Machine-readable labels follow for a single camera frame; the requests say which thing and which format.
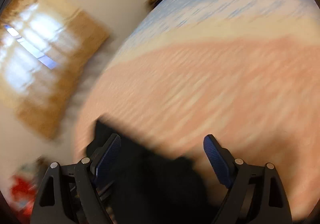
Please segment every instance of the bed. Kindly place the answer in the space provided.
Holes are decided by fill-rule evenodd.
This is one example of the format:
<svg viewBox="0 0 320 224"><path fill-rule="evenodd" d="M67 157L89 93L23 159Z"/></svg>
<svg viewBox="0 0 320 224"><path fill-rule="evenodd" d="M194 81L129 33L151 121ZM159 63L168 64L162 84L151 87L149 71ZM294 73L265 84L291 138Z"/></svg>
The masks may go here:
<svg viewBox="0 0 320 224"><path fill-rule="evenodd" d="M194 162L211 199L225 189L203 151L275 164L293 219L320 197L320 11L314 0L164 0L125 41L87 99L74 160L98 117L145 147Z"/></svg>

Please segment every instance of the light blue fabric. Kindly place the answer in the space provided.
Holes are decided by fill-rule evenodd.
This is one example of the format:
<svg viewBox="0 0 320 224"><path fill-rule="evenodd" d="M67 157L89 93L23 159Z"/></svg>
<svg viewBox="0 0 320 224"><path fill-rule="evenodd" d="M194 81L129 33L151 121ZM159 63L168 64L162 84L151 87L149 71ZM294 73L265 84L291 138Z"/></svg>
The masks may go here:
<svg viewBox="0 0 320 224"><path fill-rule="evenodd" d="M295 0L293 4L290 3L290 10L284 11L288 1L290 0L163 0L132 33L120 52L173 28L199 23L211 17L231 19L246 14L268 16L281 11L283 15L290 16L308 13L320 20L314 0Z"/></svg>

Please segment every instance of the black clamp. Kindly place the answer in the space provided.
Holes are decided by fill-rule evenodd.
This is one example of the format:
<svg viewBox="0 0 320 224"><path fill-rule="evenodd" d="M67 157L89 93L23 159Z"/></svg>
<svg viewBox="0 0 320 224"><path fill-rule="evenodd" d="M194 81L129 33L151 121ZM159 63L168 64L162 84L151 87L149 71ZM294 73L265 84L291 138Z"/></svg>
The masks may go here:
<svg viewBox="0 0 320 224"><path fill-rule="evenodd" d="M255 189L245 223L292 224L288 199L273 164L259 167L235 159L213 135L204 138L204 151L219 182L229 189L213 224L237 222L250 184Z"/></svg>
<svg viewBox="0 0 320 224"><path fill-rule="evenodd" d="M120 137L112 134L91 158L86 157L67 166L52 163L40 186L31 224L78 223L72 209L70 184L76 185L89 224L112 224L99 194L105 189L108 173L120 147ZM234 159L212 135L204 138L204 150L220 183L228 188L212 224L236 224L251 184L255 184L255 189L245 223L292 224L289 203L273 164L259 167Z"/></svg>
<svg viewBox="0 0 320 224"><path fill-rule="evenodd" d="M121 140L112 134L103 147L97 148L91 158L85 157L77 164L61 166L53 162L39 188L31 224L75 224L72 210L70 183L75 184L84 214L89 224L112 224L98 195L104 187L103 180L118 155Z"/></svg>

